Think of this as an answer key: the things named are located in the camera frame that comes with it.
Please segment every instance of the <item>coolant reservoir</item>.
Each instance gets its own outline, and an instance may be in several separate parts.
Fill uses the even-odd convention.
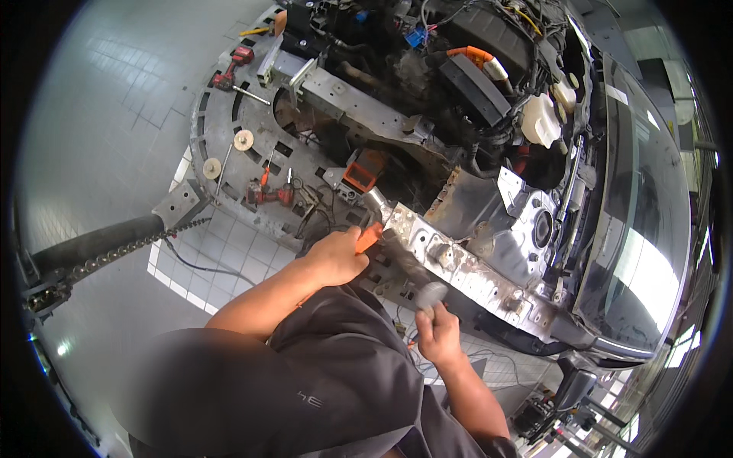
[[[575,111],[575,104],[577,103],[575,89],[570,86],[565,75],[559,83],[552,85],[552,93],[555,96],[555,100],[560,102],[565,108],[565,112],[572,114]]]
[[[522,133],[531,143],[550,148],[552,142],[560,138],[560,121],[547,94],[532,96],[524,105],[523,114]]]

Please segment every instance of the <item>red cordless drill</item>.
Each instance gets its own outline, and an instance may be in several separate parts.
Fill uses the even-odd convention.
[[[262,183],[258,179],[249,182],[247,187],[247,203],[253,205],[262,205],[267,202],[280,202],[283,207],[292,205],[295,189],[292,186],[292,169],[287,170],[287,182],[271,193],[262,190]]]
[[[229,68],[226,69],[226,73],[223,75],[214,75],[212,83],[216,89],[222,91],[230,91],[234,86],[234,68],[241,67],[244,64],[252,62],[254,59],[254,52],[250,48],[244,46],[238,46],[232,54],[232,63],[229,64]]]

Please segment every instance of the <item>screwdriver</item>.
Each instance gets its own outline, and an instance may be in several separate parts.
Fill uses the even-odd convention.
[[[273,162],[273,154],[275,154],[275,148],[273,148],[273,151],[270,153],[270,159],[268,159],[268,166],[265,167],[265,173],[262,174],[262,178],[259,179],[262,186],[268,184],[268,178],[270,177],[270,164]]]
[[[354,255],[357,254],[363,254],[367,250],[368,247],[374,245],[377,240],[379,240],[379,237],[382,237],[382,231],[384,230],[384,226],[382,226],[382,223],[379,221],[376,221],[373,225],[367,227],[359,236],[359,239],[356,241],[356,252]],[[308,299],[311,298],[311,296],[315,294],[312,292],[311,294],[307,295],[302,301],[298,303],[298,307],[302,306],[303,303],[305,303]]]

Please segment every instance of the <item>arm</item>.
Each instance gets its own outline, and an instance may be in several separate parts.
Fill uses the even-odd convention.
[[[355,255],[361,230],[354,226],[319,241],[305,257],[295,259],[262,283],[232,299],[206,324],[265,341],[298,303],[322,287],[353,280],[367,265],[366,254]]]
[[[442,303],[435,306],[435,319],[418,311],[415,322],[420,353],[435,364],[446,384],[451,413],[474,439],[506,437],[509,427],[493,393],[479,377],[460,347],[458,317]]]

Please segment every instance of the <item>chain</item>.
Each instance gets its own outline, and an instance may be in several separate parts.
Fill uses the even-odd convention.
[[[127,245],[122,245],[117,249],[100,254],[96,258],[88,259],[82,265],[75,266],[73,269],[71,269],[70,272],[66,273],[66,275],[64,275],[63,271],[59,270],[56,273],[62,277],[62,280],[56,282],[53,285],[49,285],[46,289],[39,291],[36,294],[29,296],[26,300],[26,306],[31,311],[38,312],[59,301],[68,300],[68,298],[71,296],[71,286],[74,283],[80,281],[83,278],[86,278],[91,273],[96,272],[110,262],[113,262],[126,254],[132,253],[135,250],[149,245],[150,243],[157,242],[160,239],[165,239],[183,230],[203,224],[210,219],[211,218],[201,218],[199,220],[195,220],[181,226],[176,226],[174,228],[168,229],[167,231],[160,232],[150,237],[145,237],[144,239],[130,242]]]

